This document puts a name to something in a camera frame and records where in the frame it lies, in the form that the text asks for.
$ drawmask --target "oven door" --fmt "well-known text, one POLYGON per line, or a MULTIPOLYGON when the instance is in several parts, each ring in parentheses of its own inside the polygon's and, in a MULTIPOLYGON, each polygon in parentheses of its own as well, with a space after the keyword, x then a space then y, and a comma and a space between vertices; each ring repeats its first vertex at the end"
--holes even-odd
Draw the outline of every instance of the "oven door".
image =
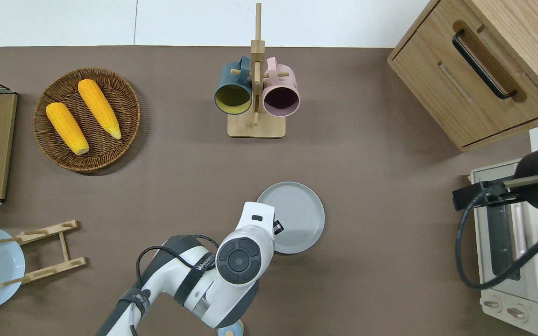
MULTIPOLYGON (((518 160, 472 171, 473 183, 510 179, 518 160)), ((474 210, 481 282, 489 281, 535 243, 532 211, 527 202, 488 206, 474 210)), ((535 268, 528 262, 507 280, 493 287, 497 291, 538 302, 535 268)))

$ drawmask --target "gray plate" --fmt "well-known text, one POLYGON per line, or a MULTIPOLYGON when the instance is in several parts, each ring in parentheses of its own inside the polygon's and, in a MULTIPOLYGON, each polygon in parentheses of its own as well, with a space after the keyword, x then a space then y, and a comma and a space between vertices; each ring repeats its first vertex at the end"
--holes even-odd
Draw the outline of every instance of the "gray plate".
POLYGON ((319 196, 297 182, 281 182, 263 191, 257 202, 275 207, 275 219, 284 231, 275 236, 275 251, 294 254, 305 251, 323 232, 325 211, 319 196))

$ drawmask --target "white wall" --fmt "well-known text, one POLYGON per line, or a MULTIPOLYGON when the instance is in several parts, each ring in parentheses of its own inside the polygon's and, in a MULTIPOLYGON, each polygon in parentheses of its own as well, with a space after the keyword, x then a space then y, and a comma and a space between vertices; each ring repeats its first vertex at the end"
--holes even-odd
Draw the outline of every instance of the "white wall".
MULTIPOLYGON (((248 46, 258 0, 0 0, 0 46, 248 46)), ((394 47, 429 0, 263 0, 267 46, 394 47)))

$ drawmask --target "black cable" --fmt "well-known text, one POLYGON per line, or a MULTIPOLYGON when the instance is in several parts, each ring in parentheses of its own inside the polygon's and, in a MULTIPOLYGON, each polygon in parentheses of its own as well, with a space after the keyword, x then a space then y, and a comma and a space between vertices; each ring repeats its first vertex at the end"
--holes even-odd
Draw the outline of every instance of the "black cable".
POLYGON ((455 259, 456 259, 456 266, 458 268, 458 273, 460 275, 460 278, 466 284, 466 286, 472 289, 477 289, 479 291, 499 285, 500 283, 502 283, 502 281, 510 277, 511 274, 513 274, 514 272, 519 270, 522 266, 524 266, 527 262, 529 262, 529 260, 532 259, 532 257, 534 257, 538 253, 538 242, 536 242, 518 260, 514 261, 512 265, 510 265, 510 267, 506 268, 506 270, 504 270, 501 274, 499 274, 499 276, 489 281, 486 281, 485 283, 473 283, 466 276, 466 273, 464 272, 464 268, 462 266, 462 253, 461 253, 462 234, 466 227, 466 220, 468 219, 468 216, 472 212, 472 209, 476 206, 478 202, 480 202, 481 198, 485 197, 487 193, 490 193, 491 191, 495 189, 503 189, 503 188, 505 188, 505 186, 502 182, 496 183, 494 185, 491 185, 490 187, 483 189, 477 196, 474 196, 474 198, 472 198, 468 207, 466 208, 464 214, 462 215, 462 218, 460 219, 458 232, 456 234, 455 259))
POLYGON ((137 287, 140 289, 142 288, 142 275, 141 275, 141 259, 143 258, 143 256, 145 254, 147 254, 147 252, 149 251, 152 251, 152 250, 161 250, 161 251, 165 251, 171 255, 173 255, 173 257, 177 258, 179 261, 182 262, 182 264, 188 266, 189 268, 193 268, 194 266, 188 264, 187 261, 184 260, 184 258, 180 257, 179 254, 175 253, 172 249, 168 248, 168 247, 165 247, 165 246, 151 246, 151 247, 147 247, 146 249, 144 249, 144 251, 141 252, 141 254, 138 256, 138 258, 136 259, 136 285, 137 287))
MULTIPOLYGON (((219 248, 219 245, 215 242, 215 240, 213 240, 213 238, 210 238, 208 236, 204 236, 202 234, 191 234, 190 236, 192 236, 194 238, 202 238, 202 239, 205 239, 205 240, 209 240, 209 242, 211 242, 213 245, 215 245, 216 248, 219 248)), ((144 255, 147 254, 147 252, 152 251, 152 250, 165 251, 165 252, 173 255, 173 257, 177 258, 179 261, 182 262, 182 264, 186 265, 188 268, 194 268, 193 265, 190 265, 187 261, 184 260, 184 258, 180 257, 180 255, 177 252, 173 251, 169 247, 165 247, 165 246, 150 246, 150 247, 147 247, 146 249, 144 249, 144 251, 141 252, 141 254, 136 259, 136 285, 137 285, 137 287, 139 289, 142 288, 141 260, 144 257, 144 255)), ((213 262, 213 264, 211 266, 209 266, 207 268, 207 270, 212 270, 213 268, 215 268, 215 261, 213 262)), ((130 332, 132 333, 132 336, 138 336, 138 334, 136 333, 136 328, 134 327, 134 325, 130 325, 130 332)))
POLYGON ((202 234, 191 234, 190 236, 194 237, 194 238, 202 238, 202 239, 205 239, 205 240, 209 240, 209 242, 211 242, 211 244, 215 245, 215 248, 219 248, 219 245, 217 245, 217 243, 215 242, 215 240, 213 240, 212 238, 209 238, 207 236, 203 236, 202 234))

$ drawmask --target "oven knob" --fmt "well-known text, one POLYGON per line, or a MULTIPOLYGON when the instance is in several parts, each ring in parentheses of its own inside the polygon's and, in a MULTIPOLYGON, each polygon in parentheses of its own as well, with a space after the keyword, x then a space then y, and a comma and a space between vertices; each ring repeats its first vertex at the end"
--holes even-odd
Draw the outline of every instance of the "oven knob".
POLYGON ((519 319, 523 323, 529 320, 529 315, 527 314, 527 310, 521 304, 517 304, 516 308, 508 308, 508 310, 506 311, 508 312, 508 314, 512 315, 516 319, 519 319))
POLYGON ((487 307, 491 307, 491 308, 499 308, 499 302, 483 301, 483 306, 487 306, 487 307))
POLYGON ((498 313, 502 310, 502 303, 497 296, 492 296, 491 298, 487 299, 481 298, 481 304, 497 311, 498 313))

